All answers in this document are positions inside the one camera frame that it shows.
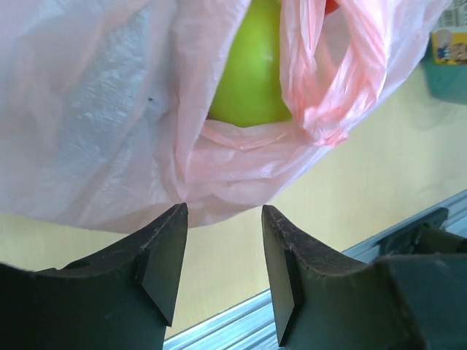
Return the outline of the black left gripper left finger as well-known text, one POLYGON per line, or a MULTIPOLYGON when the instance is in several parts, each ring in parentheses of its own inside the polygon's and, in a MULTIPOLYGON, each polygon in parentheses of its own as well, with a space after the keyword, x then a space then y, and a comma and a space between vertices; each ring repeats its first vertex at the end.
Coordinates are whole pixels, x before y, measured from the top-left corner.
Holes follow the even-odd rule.
POLYGON ((1 266, 3 349, 161 349, 188 235, 177 204, 62 269, 1 266))

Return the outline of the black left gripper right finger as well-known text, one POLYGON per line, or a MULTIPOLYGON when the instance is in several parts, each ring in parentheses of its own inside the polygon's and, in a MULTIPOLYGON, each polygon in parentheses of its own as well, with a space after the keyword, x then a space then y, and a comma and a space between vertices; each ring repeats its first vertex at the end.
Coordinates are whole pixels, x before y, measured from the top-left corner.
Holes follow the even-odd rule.
POLYGON ((277 342, 284 349, 426 349, 387 263, 367 264, 262 208, 277 342))

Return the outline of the light green apple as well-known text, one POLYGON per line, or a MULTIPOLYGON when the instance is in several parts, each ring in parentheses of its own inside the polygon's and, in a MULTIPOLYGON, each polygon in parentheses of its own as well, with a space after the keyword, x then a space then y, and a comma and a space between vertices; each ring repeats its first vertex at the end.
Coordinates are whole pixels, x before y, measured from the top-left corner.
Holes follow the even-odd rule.
POLYGON ((278 1, 252 1, 231 45, 209 118, 246 128, 291 119, 279 80, 278 1))

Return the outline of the pink plastic bag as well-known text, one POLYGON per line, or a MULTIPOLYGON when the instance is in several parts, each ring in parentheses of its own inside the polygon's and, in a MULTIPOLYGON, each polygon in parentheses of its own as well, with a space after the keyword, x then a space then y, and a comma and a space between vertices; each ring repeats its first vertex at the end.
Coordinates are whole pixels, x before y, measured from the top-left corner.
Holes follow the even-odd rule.
POLYGON ((1 210, 132 233, 272 199, 393 93, 448 1, 278 1, 286 122, 209 109, 252 1, 3 1, 1 210))

